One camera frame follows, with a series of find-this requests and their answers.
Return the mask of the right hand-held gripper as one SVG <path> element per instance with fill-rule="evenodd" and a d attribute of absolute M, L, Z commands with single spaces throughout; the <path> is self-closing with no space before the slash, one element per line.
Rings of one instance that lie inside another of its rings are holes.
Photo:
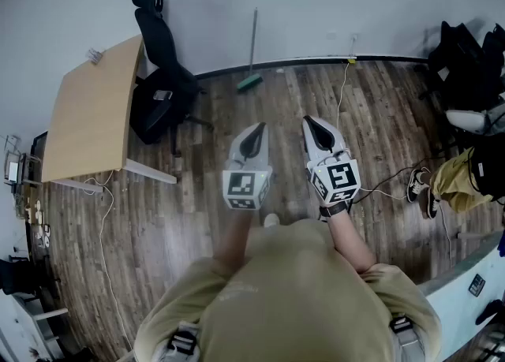
<path fill-rule="evenodd" d="M 305 115 L 302 121 L 309 162 L 309 182 L 324 206 L 348 204 L 361 188 L 357 160 L 350 157 L 340 131 L 322 118 Z"/>

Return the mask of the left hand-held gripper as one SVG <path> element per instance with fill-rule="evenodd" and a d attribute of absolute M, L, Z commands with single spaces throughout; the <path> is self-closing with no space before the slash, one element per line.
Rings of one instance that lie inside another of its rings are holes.
<path fill-rule="evenodd" d="M 223 198 L 234 210 L 259 210 L 270 188 L 269 128 L 258 122 L 232 141 L 222 173 Z"/>

